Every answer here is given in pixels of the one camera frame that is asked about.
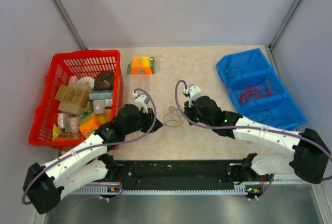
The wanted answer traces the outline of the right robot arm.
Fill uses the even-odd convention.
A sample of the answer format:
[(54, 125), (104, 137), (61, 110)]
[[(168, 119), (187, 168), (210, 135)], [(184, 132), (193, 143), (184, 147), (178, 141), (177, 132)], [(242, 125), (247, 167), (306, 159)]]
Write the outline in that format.
[(331, 152), (313, 129), (285, 131), (258, 123), (241, 114), (221, 110), (208, 96), (184, 103), (189, 124), (212, 130), (219, 136), (248, 141), (273, 149), (275, 155), (251, 153), (244, 159), (242, 174), (248, 180), (259, 175), (295, 174), (302, 180), (320, 184)]

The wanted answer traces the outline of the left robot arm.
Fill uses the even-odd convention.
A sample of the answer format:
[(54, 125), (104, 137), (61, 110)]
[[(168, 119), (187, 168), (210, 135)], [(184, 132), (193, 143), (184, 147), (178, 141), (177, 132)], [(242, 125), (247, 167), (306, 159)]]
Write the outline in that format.
[(53, 210), (72, 191), (96, 180), (116, 178), (117, 164), (107, 153), (118, 145), (144, 138), (162, 127), (156, 108), (126, 104), (112, 121), (62, 156), (32, 164), (23, 184), (22, 203), (39, 214)]

